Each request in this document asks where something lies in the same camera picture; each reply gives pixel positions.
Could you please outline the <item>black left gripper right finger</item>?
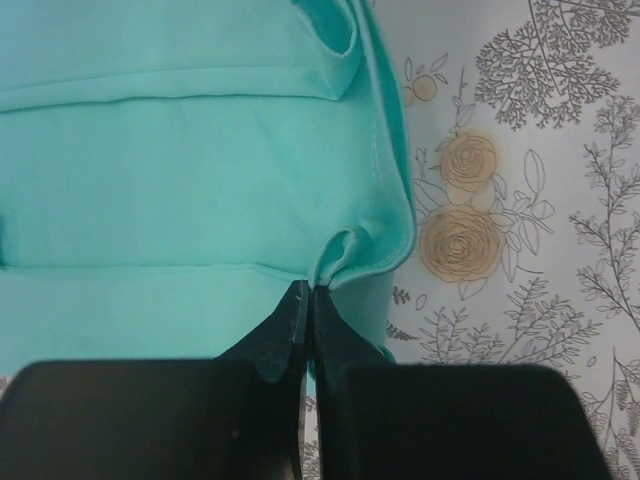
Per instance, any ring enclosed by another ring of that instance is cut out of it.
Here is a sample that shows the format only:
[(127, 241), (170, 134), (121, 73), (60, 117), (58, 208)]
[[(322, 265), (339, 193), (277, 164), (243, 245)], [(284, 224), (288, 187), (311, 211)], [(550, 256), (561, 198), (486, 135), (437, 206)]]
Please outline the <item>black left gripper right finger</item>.
[(579, 398), (536, 365), (397, 364), (311, 297), (327, 479), (607, 479)]

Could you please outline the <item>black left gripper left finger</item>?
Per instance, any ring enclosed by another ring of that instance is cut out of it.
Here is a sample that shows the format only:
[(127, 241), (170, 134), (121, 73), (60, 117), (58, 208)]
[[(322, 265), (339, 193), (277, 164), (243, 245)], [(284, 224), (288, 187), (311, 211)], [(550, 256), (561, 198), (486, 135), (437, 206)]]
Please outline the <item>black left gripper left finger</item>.
[(214, 359), (37, 362), (1, 399), (5, 479), (298, 479), (307, 285)]

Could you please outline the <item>teal green t-shirt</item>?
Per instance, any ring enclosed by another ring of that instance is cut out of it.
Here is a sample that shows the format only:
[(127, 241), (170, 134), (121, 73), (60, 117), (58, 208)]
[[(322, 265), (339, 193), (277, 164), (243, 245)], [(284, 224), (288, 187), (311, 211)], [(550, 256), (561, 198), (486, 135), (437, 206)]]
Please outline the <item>teal green t-shirt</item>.
[(375, 345), (416, 220), (366, 1), (1, 5), (1, 373), (211, 358), (297, 280)]

